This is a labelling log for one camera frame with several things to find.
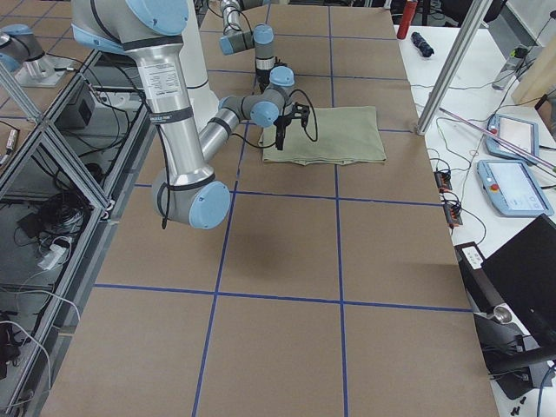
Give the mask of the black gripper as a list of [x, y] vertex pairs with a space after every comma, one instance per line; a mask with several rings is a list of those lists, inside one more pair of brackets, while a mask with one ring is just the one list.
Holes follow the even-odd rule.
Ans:
[[256, 69], [256, 79], [260, 90], [265, 90], [270, 84], [270, 69]]
[[286, 129], [291, 123], [291, 121], [292, 121], [291, 115], [278, 116], [274, 121], [274, 126], [276, 127], [275, 147], [278, 150], [283, 150]]

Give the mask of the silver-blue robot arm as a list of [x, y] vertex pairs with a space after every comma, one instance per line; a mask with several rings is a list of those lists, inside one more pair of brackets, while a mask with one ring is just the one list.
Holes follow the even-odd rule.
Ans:
[[222, 36], [220, 48], [225, 56], [247, 50], [255, 52], [255, 75], [260, 91], [263, 92], [270, 83], [270, 72], [278, 63], [275, 56], [274, 31], [265, 23], [250, 25], [246, 10], [261, 7], [269, 1], [220, 1], [222, 13]]
[[295, 117], [293, 71], [275, 62], [274, 32], [259, 24], [248, 40], [268, 75], [265, 90], [229, 96], [203, 129], [195, 123], [179, 54], [182, 33], [196, 20], [183, 1], [74, 1], [75, 40], [91, 49], [131, 57], [141, 79], [149, 119], [161, 137], [165, 167], [153, 184], [153, 203], [164, 222], [212, 229], [227, 216], [228, 187], [216, 180], [209, 161], [242, 121], [275, 128], [277, 149]]

